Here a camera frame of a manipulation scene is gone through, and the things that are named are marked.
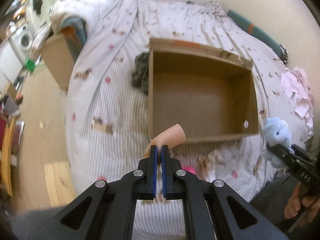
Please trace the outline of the person's right hand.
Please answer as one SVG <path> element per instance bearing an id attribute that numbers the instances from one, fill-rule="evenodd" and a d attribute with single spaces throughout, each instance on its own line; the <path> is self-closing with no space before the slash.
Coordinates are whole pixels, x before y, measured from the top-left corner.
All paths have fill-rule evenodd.
<path id="1" fill-rule="evenodd" d="M 298 215 L 298 211 L 301 207 L 310 208 L 302 220 L 301 225 L 305 225 L 311 223 L 314 218 L 316 217 L 319 211 L 319 198 L 317 197 L 310 197 L 306 196 L 303 199 L 299 198 L 299 194 L 301 191 L 302 184 L 299 182 L 293 193 L 292 196 L 289 198 L 287 205 L 284 210 L 284 217 L 285 219 L 291 219 Z"/>

